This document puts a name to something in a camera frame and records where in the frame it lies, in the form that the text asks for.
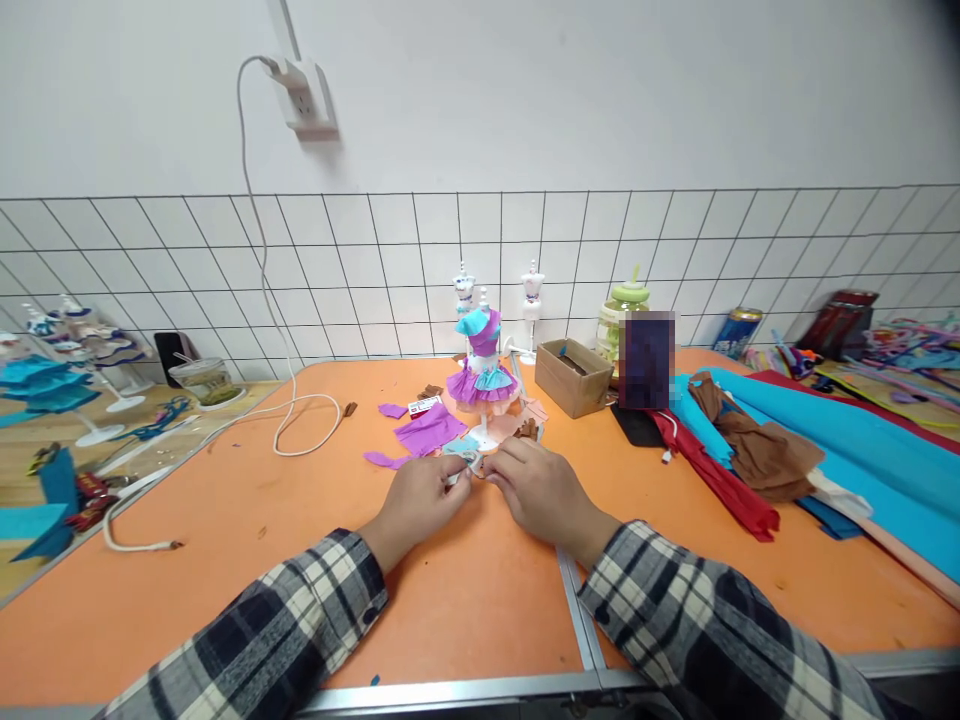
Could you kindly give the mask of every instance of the brown box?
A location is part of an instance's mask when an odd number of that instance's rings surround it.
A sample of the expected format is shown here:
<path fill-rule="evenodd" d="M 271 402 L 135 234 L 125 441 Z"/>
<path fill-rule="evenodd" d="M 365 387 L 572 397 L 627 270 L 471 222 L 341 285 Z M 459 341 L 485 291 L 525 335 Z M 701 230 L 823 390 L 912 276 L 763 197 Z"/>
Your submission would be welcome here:
<path fill-rule="evenodd" d="M 564 345 L 567 346 L 565 356 L 585 370 L 586 375 L 581 375 L 560 359 Z M 534 375 L 537 385 L 574 419 L 603 410 L 612 377 L 613 363 L 576 340 L 550 340 L 537 346 Z"/>

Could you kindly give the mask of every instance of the grid tile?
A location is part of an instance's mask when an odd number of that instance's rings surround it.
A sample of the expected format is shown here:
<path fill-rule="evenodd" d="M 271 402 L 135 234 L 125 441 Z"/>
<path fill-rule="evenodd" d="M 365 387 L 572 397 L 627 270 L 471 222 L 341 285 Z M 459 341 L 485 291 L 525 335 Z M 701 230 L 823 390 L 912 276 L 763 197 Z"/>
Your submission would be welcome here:
<path fill-rule="evenodd" d="M 520 276 L 546 275 L 538 340 L 593 342 L 599 306 L 632 276 L 677 340 L 709 346 L 748 304 L 790 340 L 837 289 L 880 293 L 878 319 L 960 305 L 960 186 L 257 196 L 270 304 L 294 368 L 329 359 L 452 354 L 461 258 L 526 337 Z M 75 294 L 131 337 L 186 331 L 248 381 L 288 375 L 260 289 L 246 196 L 0 202 L 0 324 Z M 159 372 L 156 362 L 149 372 Z"/>

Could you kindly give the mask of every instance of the orange table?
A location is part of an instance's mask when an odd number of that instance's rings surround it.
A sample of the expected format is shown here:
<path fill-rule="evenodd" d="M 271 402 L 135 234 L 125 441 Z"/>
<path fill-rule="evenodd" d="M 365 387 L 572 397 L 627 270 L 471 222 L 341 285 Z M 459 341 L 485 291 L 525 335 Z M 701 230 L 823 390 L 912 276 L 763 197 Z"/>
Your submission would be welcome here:
<path fill-rule="evenodd" d="M 678 369 L 734 363 L 684 350 Z M 341 525 L 379 508 L 392 472 L 365 450 L 403 454 L 381 402 L 439 384 L 449 360 L 314 365 L 303 394 L 359 407 L 320 450 L 280 458 L 270 443 L 281 411 L 230 428 L 116 521 L 123 542 L 179 538 L 173 553 L 119 554 L 97 535 L 77 546 L 0 612 L 0 705 L 100 704 L 201 628 L 255 576 Z M 837 543 L 793 506 L 774 543 L 745 533 L 682 458 L 632 448 L 609 412 L 570 420 L 533 383 L 590 496 L 621 519 L 642 517 L 671 539 L 736 565 L 790 620 L 834 649 L 903 658 L 960 644 L 958 616 L 865 539 Z M 289 386 L 265 401 L 288 399 Z M 298 410 L 282 448 L 326 432 L 319 399 Z M 476 418 L 462 416 L 468 424 Z M 496 488 L 477 482 L 451 525 L 390 577 L 391 605 L 308 709 L 383 711 L 566 694 L 639 684 L 579 611 L 577 569 L 519 530 Z M 370 686 L 379 675 L 381 684 Z"/>

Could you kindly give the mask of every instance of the hand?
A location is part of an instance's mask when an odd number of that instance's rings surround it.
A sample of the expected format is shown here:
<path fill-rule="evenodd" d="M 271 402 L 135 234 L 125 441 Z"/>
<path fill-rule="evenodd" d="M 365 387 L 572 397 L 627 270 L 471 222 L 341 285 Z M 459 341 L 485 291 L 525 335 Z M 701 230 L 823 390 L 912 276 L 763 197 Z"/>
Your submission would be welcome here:
<path fill-rule="evenodd" d="M 459 455 L 410 460 L 397 470 L 383 507 L 357 533 L 386 575 L 414 545 L 442 528 L 470 497 L 472 473 Z M 460 473 L 456 485 L 447 477 Z"/>
<path fill-rule="evenodd" d="M 588 570 L 620 522 L 591 502 L 566 458 L 527 438 L 507 438 L 483 462 L 517 525 L 558 545 Z"/>

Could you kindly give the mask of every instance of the left hand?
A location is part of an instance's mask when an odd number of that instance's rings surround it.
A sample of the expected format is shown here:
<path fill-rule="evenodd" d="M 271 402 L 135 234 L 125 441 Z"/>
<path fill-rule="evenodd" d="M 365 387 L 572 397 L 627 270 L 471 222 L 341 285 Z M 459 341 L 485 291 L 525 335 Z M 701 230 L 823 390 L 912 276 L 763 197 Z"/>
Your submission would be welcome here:
<path fill-rule="evenodd" d="M 357 533 L 390 572 L 413 547 L 450 522 L 470 497 L 472 473 L 459 455 L 410 460 L 401 467 L 377 516 Z M 449 489 L 449 475 L 460 473 Z"/>

